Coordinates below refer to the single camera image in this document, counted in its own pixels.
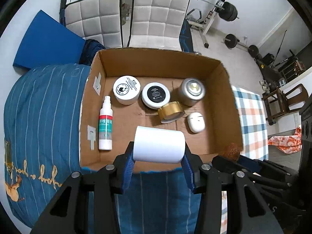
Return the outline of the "white spray bottle teal label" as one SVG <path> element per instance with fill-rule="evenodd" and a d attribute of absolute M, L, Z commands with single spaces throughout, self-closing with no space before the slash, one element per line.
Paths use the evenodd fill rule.
<path fill-rule="evenodd" d="M 98 149 L 110 151 L 113 148 L 113 110 L 111 106 L 111 97 L 105 96 L 102 108 L 99 112 L 98 125 Z"/>

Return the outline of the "white cylindrical cap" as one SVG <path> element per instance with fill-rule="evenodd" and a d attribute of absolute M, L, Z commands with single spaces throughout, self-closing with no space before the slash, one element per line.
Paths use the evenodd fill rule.
<path fill-rule="evenodd" d="M 140 162 L 180 163 L 185 152 L 183 132 L 138 126 L 135 132 L 133 159 Z"/>

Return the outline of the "plaid checkered blanket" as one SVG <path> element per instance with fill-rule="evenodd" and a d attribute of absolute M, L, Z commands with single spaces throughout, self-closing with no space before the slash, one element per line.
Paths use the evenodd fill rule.
<path fill-rule="evenodd" d="M 269 158 L 268 131 L 261 96 L 232 86 L 242 131 L 242 155 L 250 159 Z"/>

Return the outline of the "dark wooden chair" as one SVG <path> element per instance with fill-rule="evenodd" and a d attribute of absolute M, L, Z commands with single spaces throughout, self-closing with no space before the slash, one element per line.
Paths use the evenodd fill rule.
<path fill-rule="evenodd" d="M 301 92 L 289 98 L 289 95 L 297 89 L 300 89 Z M 289 113 L 298 112 L 300 108 L 290 109 L 290 107 L 299 103 L 305 103 L 308 98 L 308 91 L 302 83 L 296 85 L 294 88 L 286 93 L 277 88 L 270 94 L 263 94 L 262 100 L 264 101 L 265 110 L 267 111 L 266 120 L 268 121 L 269 125 L 274 125 L 276 123 L 276 118 L 279 118 Z M 279 104 L 280 112 L 272 114 L 270 104 L 274 102 L 277 102 Z"/>

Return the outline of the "white earbud case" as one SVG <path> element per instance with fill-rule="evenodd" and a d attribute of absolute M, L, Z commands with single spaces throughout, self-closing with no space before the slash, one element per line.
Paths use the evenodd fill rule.
<path fill-rule="evenodd" d="M 187 122 L 189 129 L 195 134 L 202 132 L 206 127 L 204 117 L 199 112 L 190 113 L 187 116 Z"/>

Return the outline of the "silver round tin gold emblem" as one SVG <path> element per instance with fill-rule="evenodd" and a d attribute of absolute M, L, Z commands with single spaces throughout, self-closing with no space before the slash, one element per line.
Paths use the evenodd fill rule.
<path fill-rule="evenodd" d="M 193 106 L 202 100 L 206 89 L 204 84 L 196 78 L 186 78 L 178 88 L 180 102 L 186 106 Z"/>

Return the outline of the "gold tape roll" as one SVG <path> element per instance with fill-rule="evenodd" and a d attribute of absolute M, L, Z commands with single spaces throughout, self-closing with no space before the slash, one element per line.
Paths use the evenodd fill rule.
<path fill-rule="evenodd" d="M 178 101 L 169 102 L 158 109 L 158 115 L 162 124 L 171 123 L 183 117 L 184 109 Z"/>

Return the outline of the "blue striped bedsheet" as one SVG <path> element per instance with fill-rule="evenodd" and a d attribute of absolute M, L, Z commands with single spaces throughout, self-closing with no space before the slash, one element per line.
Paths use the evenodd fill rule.
<path fill-rule="evenodd" d="M 21 76 L 4 107 L 6 193 L 12 213 L 33 227 L 79 164 L 79 115 L 89 66 L 42 66 Z M 182 170 L 133 174 L 117 195 L 122 233 L 193 233 L 200 195 Z"/>

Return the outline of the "white jar black lid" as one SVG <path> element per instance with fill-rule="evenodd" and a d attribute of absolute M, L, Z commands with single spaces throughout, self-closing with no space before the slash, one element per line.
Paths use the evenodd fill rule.
<path fill-rule="evenodd" d="M 169 103 L 171 95 L 168 88 L 159 83 L 148 83 L 141 92 L 143 103 L 151 109 L 159 109 L 163 105 Z"/>

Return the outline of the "white jar printed lid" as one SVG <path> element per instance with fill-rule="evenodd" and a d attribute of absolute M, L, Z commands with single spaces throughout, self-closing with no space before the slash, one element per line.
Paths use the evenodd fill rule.
<path fill-rule="evenodd" d="M 135 103 L 140 95 L 141 84 L 135 77 L 124 75 L 113 84 L 113 93 L 117 101 L 123 105 Z"/>

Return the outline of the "cardboard box blue printed exterior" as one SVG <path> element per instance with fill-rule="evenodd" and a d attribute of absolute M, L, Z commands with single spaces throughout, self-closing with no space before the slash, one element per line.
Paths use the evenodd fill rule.
<path fill-rule="evenodd" d="M 138 126 L 179 131 L 203 161 L 243 147 L 221 61 L 159 49 L 98 51 L 80 107 L 80 166 L 97 171 L 111 164 L 134 140 Z"/>

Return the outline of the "blue foam mat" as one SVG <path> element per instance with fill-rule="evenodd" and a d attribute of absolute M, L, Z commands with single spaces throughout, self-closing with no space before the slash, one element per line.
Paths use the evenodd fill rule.
<path fill-rule="evenodd" d="M 78 63 L 84 45 L 85 39 L 40 10 L 23 36 L 13 66 L 30 70 Z"/>

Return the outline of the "right grey quilted cushion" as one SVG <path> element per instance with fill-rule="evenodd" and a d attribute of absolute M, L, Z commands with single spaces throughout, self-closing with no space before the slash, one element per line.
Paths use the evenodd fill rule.
<path fill-rule="evenodd" d="M 190 0 L 133 0 L 128 46 L 181 51 Z"/>

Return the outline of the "grey quilted cushion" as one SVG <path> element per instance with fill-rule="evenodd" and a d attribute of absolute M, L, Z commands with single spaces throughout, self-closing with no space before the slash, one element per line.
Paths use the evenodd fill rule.
<path fill-rule="evenodd" d="M 190 0 L 133 0 L 128 46 L 181 51 Z"/>
<path fill-rule="evenodd" d="M 122 48 L 122 0 L 60 1 L 59 22 L 85 40 Z"/>

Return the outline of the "left grey quilted cushion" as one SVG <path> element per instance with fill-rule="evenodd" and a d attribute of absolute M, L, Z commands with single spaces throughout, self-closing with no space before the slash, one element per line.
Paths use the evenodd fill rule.
<path fill-rule="evenodd" d="M 59 22 L 85 40 L 122 48 L 122 0 L 60 1 Z"/>

